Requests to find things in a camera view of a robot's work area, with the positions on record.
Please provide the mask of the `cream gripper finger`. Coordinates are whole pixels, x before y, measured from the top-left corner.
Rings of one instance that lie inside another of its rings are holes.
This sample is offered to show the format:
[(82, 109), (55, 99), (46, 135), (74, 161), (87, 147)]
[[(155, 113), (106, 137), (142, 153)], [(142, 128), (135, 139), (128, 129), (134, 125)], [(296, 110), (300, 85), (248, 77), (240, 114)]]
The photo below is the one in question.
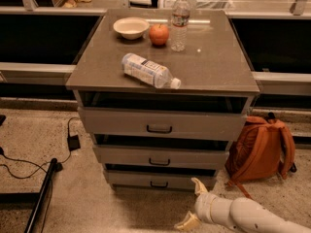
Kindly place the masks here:
[(199, 196), (200, 194), (207, 193), (208, 190), (204, 183), (198, 178), (191, 178), (191, 181), (194, 183), (194, 194)]
[(174, 228), (179, 231), (191, 231), (195, 227), (200, 225), (200, 220), (196, 214), (188, 211), (185, 218), (174, 225)]

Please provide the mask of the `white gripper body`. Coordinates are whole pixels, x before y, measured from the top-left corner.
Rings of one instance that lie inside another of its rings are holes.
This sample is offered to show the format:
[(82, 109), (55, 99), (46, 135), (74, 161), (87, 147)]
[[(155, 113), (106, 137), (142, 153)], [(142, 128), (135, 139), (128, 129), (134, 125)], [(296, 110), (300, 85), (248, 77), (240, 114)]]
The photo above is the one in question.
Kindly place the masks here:
[(202, 222), (231, 226), (232, 218), (229, 214), (231, 203), (229, 199), (206, 192), (197, 197), (194, 210)]

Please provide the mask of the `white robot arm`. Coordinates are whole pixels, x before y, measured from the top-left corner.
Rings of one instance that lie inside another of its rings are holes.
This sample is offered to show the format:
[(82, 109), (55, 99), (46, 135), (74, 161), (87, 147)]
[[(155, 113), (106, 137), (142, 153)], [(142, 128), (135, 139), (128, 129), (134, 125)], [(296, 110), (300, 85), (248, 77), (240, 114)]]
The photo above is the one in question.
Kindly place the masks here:
[(198, 178), (195, 184), (194, 212), (174, 225), (177, 230), (190, 231), (201, 223), (223, 226), (234, 233), (311, 233), (311, 229), (274, 215), (258, 202), (239, 197), (234, 200), (208, 191)]

